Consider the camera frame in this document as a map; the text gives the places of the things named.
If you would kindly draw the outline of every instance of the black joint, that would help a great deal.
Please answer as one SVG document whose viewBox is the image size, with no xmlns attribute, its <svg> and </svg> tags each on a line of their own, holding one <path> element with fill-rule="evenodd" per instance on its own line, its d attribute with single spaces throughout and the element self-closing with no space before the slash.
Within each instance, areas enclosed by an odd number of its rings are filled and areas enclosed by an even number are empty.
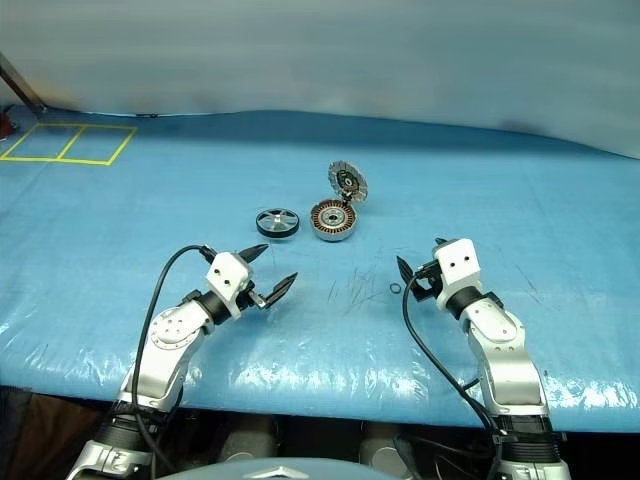
<svg viewBox="0 0 640 480">
<path fill-rule="evenodd" d="M 460 320 L 460 315 L 465 308 L 476 302 L 484 296 L 476 287 L 465 287 L 454 293 L 447 302 L 447 310 L 456 317 L 456 320 Z"/>
<path fill-rule="evenodd" d="M 216 258 L 216 252 L 207 245 L 202 245 L 198 249 L 198 251 L 200 252 L 200 255 L 204 257 L 204 259 L 207 261 L 209 265 L 211 265 L 213 263 L 214 258 Z"/>
<path fill-rule="evenodd" d="M 202 293 L 200 292 L 200 290 L 194 290 L 193 292 L 190 292 L 187 295 L 185 295 L 185 297 L 182 299 L 182 302 L 180 302 L 180 304 L 184 305 L 185 303 L 189 303 L 191 300 L 194 300 L 201 295 Z"/>
<path fill-rule="evenodd" d="M 493 292 L 488 292 L 486 295 L 484 295 L 485 298 L 488 298 L 490 300 L 493 300 L 493 302 L 498 305 L 500 308 L 504 309 L 504 303 L 502 303 L 502 300 L 500 300 L 500 298 Z"/>
<path fill-rule="evenodd" d="M 231 316 L 231 312 L 229 312 L 224 302 L 213 292 L 200 295 L 195 301 L 204 308 L 216 325 L 221 325 Z"/>
<path fill-rule="evenodd" d="M 557 463 L 560 453 L 548 417 L 536 415 L 501 415 L 499 428 L 510 441 L 503 444 L 502 458 L 510 462 Z"/>
</svg>

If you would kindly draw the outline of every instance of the black cable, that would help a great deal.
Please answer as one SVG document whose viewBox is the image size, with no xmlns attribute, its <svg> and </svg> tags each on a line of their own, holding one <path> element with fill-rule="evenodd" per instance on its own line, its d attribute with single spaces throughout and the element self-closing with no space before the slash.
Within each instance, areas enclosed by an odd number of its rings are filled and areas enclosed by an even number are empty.
<svg viewBox="0 0 640 480">
<path fill-rule="evenodd" d="M 460 456 L 466 457 L 466 458 L 472 458 L 472 459 L 475 459 L 475 460 L 487 460 L 487 459 L 493 457 L 493 454 L 490 451 L 487 451 L 487 452 L 474 452 L 472 450 L 468 450 L 468 449 L 465 449 L 465 448 L 452 447 L 450 445 L 446 445 L 444 443 L 440 443 L 440 442 L 437 442 L 435 440 L 431 440 L 429 438 L 418 437 L 416 435 L 402 434 L 402 435 L 398 435 L 398 437 L 400 439 L 407 440 L 408 442 L 423 443 L 425 445 L 429 445 L 430 447 L 439 448 L 441 450 L 445 450 L 447 452 L 455 453 L 456 455 L 460 455 Z"/>
<path fill-rule="evenodd" d="M 455 468 L 456 470 L 458 470 L 460 473 L 466 475 L 467 477 L 473 479 L 473 480 L 480 480 L 478 477 L 476 477 L 473 473 L 469 473 L 467 472 L 464 468 L 460 467 L 459 465 L 457 465 L 455 462 L 453 462 L 452 460 L 448 459 L 447 457 L 443 456 L 443 455 L 434 455 L 433 457 L 433 464 L 436 467 L 436 475 L 438 476 L 439 480 L 444 480 L 442 478 L 442 475 L 440 473 L 440 467 L 438 465 L 438 460 L 444 460 L 445 462 L 447 462 L 449 465 L 451 465 L 453 468 Z"/>
<path fill-rule="evenodd" d="M 429 347 L 425 345 L 425 343 L 420 338 L 420 335 L 418 335 L 418 332 L 416 332 L 415 328 L 413 328 L 411 319 L 409 318 L 409 293 L 411 292 L 411 288 L 413 287 L 416 280 L 417 277 L 415 275 L 411 277 L 406 287 L 404 288 L 404 294 L 402 295 L 402 316 L 404 317 L 404 323 L 407 325 L 409 333 L 418 344 L 422 352 L 431 361 L 433 366 L 438 369 L 438 371 L 449 381 L 453 388 L 456 389 L 458 394 L 460 394 L 460 396 L 469 404 L 473 411 L 476 412 L 476 415 L 478 415 L 485 428 L 491 432 L 497 430 L 498 426 L 495 420 L 491 417 L 484 405 L 480 404 L 477 400 L 469 396 L 469 394 L 458 383 L 454 376 L 449 373 L 449 370 L 447 370 L 446 367 L 442 363 L 440 363 L 440 360 L 438 360 L 438 358 L 433 354 Z"/>
<path fill-rule="evenodd" d="M 434 353 L 425 345 L 416 332 L 415 328 L 411 323 L 411 319 L 409 318 L 409 293 L 413 285 L 417 281 L 417 276 L 414 275 L 407 282 L 407 285 L 404 288 L 404 294 L 402 295 L 402 316 L 404 317 L 404 323 L 407 326 L 407 330 L 418 344 L 422 352 L 427 356 L 427 358 L 431 361 L 434 367 L 438 369 L 438 371 L 447 379 L 447 381 L 456 389 L 458 394 L 469 404 L 471 409 L 478 415 L 480 421 L 484 425 L 485 429 L 487 429 L 490 440 L 494 442 L 493 434 L 499 431 L 498 425 L 496 421 L 493 419 L 491 414 L 487 411 L 484 405 L 478 402 L 476 399 L 472 398 L 465 390 L 464 386 L 461 386 L 458 381 L 454 378 L 453 375 L 446 369 L 446 367 L 440 363 L 440 360 L 434 355 Z M 493 461 L 491 463 L 491 467 L 489 468 L 489 473 L 487 475 L 488 480 L 493 480 L 498 471 L 498 466 L 500 465 L 500 459 L 502 458 L 502 444 L 494 442 L 494 456 Z"/>
<path fill-rule="evenodd" d="M 478 380 L 477 378 L 474 378 L 469 383 L 464 384 L 462 386 L 462 389 L 463 390 L 469 390 L 470 388 L 475 387 L 478 383 L 480 383 L 480 380 Z"/>
<path fill-rule="evenodd" d="M 147 426 L 142 420 L 142 416 L 140 415 L 140 406 L 138 405 L 138 381 L 140 380 L 140 365 L 142 363 L 142 352 L 144 351 L 144 345 L 147 341 L 147 335 L 149 333 L 149 325 L 151 325 L 153 312 L 156 309 L 158 297 L 160 296 L 160 291 L 162 290 L 162 285 L 164 284 L 164 280 L 167 277 L 167 273 L 169 273 L 169 269 L 183 253 L 188 252 L 189 250 L 201 250 L 202 248 L 203 247 L 201 247 L 200 245 L 189 245 L 187 247 L 181 248 L 171 256 L 171 258 L 167 261 L 164 268 L 162 269 L 162 272 L 160 272 L 160 276 L 158 277 L 158 281 L 156 283 L 156 288 L 154 289 L 151 300 L 149 301 L 147 315 L 144 319 L 144 323 L 142 324 L 142 332 L 140 333 L 140 341 L 138 342 L 138 350 L 136 352 L 136 361 L 133 367 L 133 378 L 131 379 L 131 403 L 133 404 L 134 416 L 136 422 L 138 423 L 138 430 L 140 431 L 140 435 L 144 439 L 149 449 L 153 452 L 153 454 L 164 464 L 167 470 L 169 470 L 171 473 L 175 472 L 176 470 L 173 466 L 173 463 L 171 463 L 158 443 L 153 439 L 153 437 L 147 430 Z"/>
</svg>

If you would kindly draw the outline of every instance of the scratch mark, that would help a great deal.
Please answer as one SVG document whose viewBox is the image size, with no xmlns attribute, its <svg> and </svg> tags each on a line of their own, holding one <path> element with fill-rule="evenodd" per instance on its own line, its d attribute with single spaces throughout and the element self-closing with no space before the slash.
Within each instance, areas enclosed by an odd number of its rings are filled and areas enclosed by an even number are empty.
<svg viewBox="0 0 640 480">
<path fill-rule="evenodd" d="M 336 281 L 333 281 L 333 285 L 331 285 L 331 290 L 329 290 L 329 295 L 327 295 L 327 303 L 329 303 L 329 300 L 331 299 L 331 294 L 333 293 L 333 289 L 336 288 Z"/>
<path fill-rule="evenodd" d="M 358 290 L 356 291 L 355 295 L 353 295 L 351 297 L 351 305 L 356 303 L 356 300 L 358 300 L 358 296 L 360 295 L 360 292 L 362 291 L 362 287 L 363 287 L 362 283 L 360 285 L 358 285 Z"/>
<path fill-rule="evenodd" d="M 377 297 L 378 295 L 382 295 L 383 293 L 385 293 L 384 291 L 382 292 L 378 292 L 378 293 L 374 293 L 373 295 L 369 295 L 368 297 L 363 298 L 362 300 L 360 300 L 357 303 L 352 303 L 349 308 L 347 308 L 347 310 L 344 312 L 344 314 L 348 314 L 351 310 L 353 310 L 354 308 L 360 307 L 363 303 L 368 302 L 369 300 L 371 300 L 372 298 Z"/>
<path fill-rule="evenodd" d="M 529 293 L 529 296 L 531 298 L 533 298 L 533 300 L 538 304 L 538 305 L 542 305 L 542 302 L 540 301 L 540 299 L 538 297 L 536 297 L 533 293 Z"/>
<path fill-rule="evenodd" d="M 517 263 L 514 264 L 516 266 L 516 268 L 520 271 L 520 273 L 522 274 L 522 276 L 524 277 L 524 279 L 527 281 L 527 283 L 529 284 L 529 287 L 531 287 L 531 290 L 533 290 L 534 292 L 538 293 L 538 289 L 536 288 L 536 286 L 531 282 L 531 280 L 529 280 L 529 277 L 527 277 L 527 275 L 522 271 L 522 269 L 520 268 L 520 265 L 518 265 Z"/>
</svg>

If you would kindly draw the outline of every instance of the dark floor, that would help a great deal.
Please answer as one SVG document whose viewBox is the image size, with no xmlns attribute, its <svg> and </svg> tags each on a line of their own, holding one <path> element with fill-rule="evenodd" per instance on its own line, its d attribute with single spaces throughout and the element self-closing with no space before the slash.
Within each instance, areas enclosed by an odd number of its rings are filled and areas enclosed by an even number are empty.
<svg viewBox="0 0 640 480">
<path fill-rule="evenodd" d="M 1 388 L 0 478 L 63 479 L 109 407 L 103 402 L 82 402 Z M 268 456 L 322 457 L 358 462 L 366 457 L 367 445 L 379 446 L 380 442 L 392 445 L 390 439 L 400 432 L 476 452 L 485 445 L 483 432 L 475 429 L 181 409 L 166 431 L 163 447 L 179 470 L 207 465 L 226 458 L 225 445 L 228 443 L 225 442 L 230 434 L 237 434 L 247 425 L 253 425 L 264 434 L 254 437 L 259 438 L 257 443 L 256 440 L 251 441 L 253 448 L 270 452 L 265 454 Z M 635 451 L 639 446 L 640 435 L 637 434 L 570 433 L 561 445 L 561 451 L 574 480 L 637 478 L 635 467 L 620 454 Z M 438 465 L 443 480 L 484 478 L 488 466 L 487 461 L 468 460 L 431 446 L 414 444 L 408 448 L 412 448 L 414 465 L 424 480 L 437 480 L 434 468 L 437 455 L 444 456 L 466 472 L 460 473 L 440 457 Z"/>
</svg>

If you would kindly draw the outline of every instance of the yellow tape line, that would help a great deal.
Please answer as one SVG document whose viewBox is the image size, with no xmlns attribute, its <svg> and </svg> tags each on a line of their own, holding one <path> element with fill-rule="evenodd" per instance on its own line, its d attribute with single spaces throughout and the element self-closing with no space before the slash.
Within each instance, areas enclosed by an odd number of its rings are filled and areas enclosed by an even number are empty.
<svg viewBox="0 0 640 480">
<path fill-rule="evenodd" d="M 71 139 L 65 144 L 60 153 L 55 157 L 10 157 L 9 155 L 16 148 L 22 144 L 26 140 L 26 138 L 31 135 L 37 128 L 39 127 L 71 127 L 78 128 L 78 131 L 71 137 Z M 110 128 L 110 129 L 120 129 L 120 130 L 130 130 L 129 135 L 120 143 L 115 152 L 109 157 L 108 160 L 89 160 L 82 158 L 66 158 L 65 155 L 69 152 L 73 144 L 80 138 L 82 133 L 87 128 Z M 9 149 L 0 155 L 0 160 L 6 161 L 15 161 L 15 162 L 60 162 L 60 163 L 76 163 L 76 164 L 84 164 L 84 165 L 103 165 L 109 166 L 111 165 L 116 158 L 120 155 L 122 150 L 129 144 L 133 136 L 138 131 L 138 127 L 131 127 L 129 125 L 101 125 L 95 123 L 36 123 L 33 127 L 31 127 L 16 143 L 14 143 Z"/>
<path fill-rule="evenodd" d="M 76 132 L 76 134 L 73 137 L 71 137 L 71 140 L 69 140 L 67 142 L 67 144 L 62 148 L 62 150 L 60 150 L 60 153 L 56 157 L 56 160 L 60 160 L 62 157 L 64 157 L 64 154 L 69 151 L 71 146 L 75 143 L 75 141 L 78 139 L 78 137 L 80 137 L 80 135 L 82 135 L 82 132 L 84 132 L 86 128 L 87 127 L 78 128 L 78 131 Z"/>
</svg>

